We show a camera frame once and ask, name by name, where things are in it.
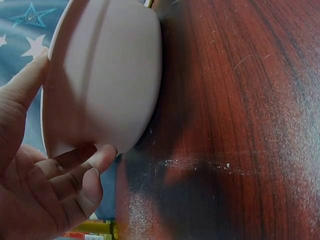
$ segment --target finger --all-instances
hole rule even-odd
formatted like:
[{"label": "finger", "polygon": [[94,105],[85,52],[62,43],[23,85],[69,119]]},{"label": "finger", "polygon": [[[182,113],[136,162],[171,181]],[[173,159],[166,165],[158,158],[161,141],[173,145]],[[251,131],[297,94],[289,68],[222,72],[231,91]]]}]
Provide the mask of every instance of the finger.
[{"label": "finger", "polygon": [[23,141],[27,110],[43,81],[47,62],[46,55],[34,60],[0,87],[0,175]]},{"label": "finger", "polygon": [[103,197],[98,170],[92,168],[83,176],[82,191],[73,199],[62,203],[70,228],[87,220],[97,209]]},{"label": "finger", "polygon": [[2,90],[27,110],[41,87],[48,70],[48,51],[28,63]]},{"label": "finger", "polygon": [[47,179],[52,179],[79,166],[96,151],[97,148],[93,144],[85,144],[54,159],[39,161],[36,165],[42,170]]},{"label": "finger", "polygon": [[63,202],[76,196],[82,189],[85,173],[92,168],[100,174],[103,173],[112,164],[116,156],[117,150],[115,147],[106,145],[80,166],[64,175],[50,179],[58,199]]},{"label": "finger", "polygon": [[20,156],[21,157],[23,156],[24,159],[28,159],[33,163],[37,163],[37,162],[48,159],[39,150],[35,149],[32,146],[25,145],[25,144],[21,145],[18,152],[16,153],[17,158],[19,158]]}]

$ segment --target table surface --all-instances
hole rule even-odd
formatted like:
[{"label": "table surface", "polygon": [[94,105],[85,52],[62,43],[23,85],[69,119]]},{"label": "table surface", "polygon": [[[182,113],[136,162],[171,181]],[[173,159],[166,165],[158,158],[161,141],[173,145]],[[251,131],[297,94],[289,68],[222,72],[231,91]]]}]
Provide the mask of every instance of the table surface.
[{"label": "table surface", "polygon": [[320,238],[320,1],[158,0],[163,76],[121,239]]}]

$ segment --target hand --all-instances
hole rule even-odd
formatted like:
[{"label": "hand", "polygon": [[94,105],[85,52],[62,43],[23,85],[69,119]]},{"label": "hand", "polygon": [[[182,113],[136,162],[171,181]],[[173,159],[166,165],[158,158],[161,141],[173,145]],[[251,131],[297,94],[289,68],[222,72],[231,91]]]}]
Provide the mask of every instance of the hand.
[{"label": "hand", "polygon": [[113,146],[87,144],[47,159],[21,145],[48,64],[45,53],[0,88],[1,240],[52,240],[88,219],[103,196],[99,174],[117,155]]}]

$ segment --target fingernail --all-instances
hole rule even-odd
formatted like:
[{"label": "fingernail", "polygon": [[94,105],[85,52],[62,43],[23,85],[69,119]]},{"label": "fingernail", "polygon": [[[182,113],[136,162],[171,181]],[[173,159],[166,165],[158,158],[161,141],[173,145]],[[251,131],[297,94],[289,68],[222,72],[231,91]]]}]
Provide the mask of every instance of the fingernail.
[{"label": "fingernail", "polygon": [[35,59],[38,59],[38,58],[41,58],[44,56],[48,56],[48,48],[43,49],[42,52],[40,53],[40,55],[37,56]]},{"label": "fingernail", "polygon": [[96,175],[99,177],[100,173],[99,173],[98,169],[92,168],[91,170],[92,170],[92,171],[95,171]]},{"label": "fingernail", "polygon": [[48,54],[48,48],[43,49],[42,52],[40,53],[40,56],[43,56],[46,54]]}]

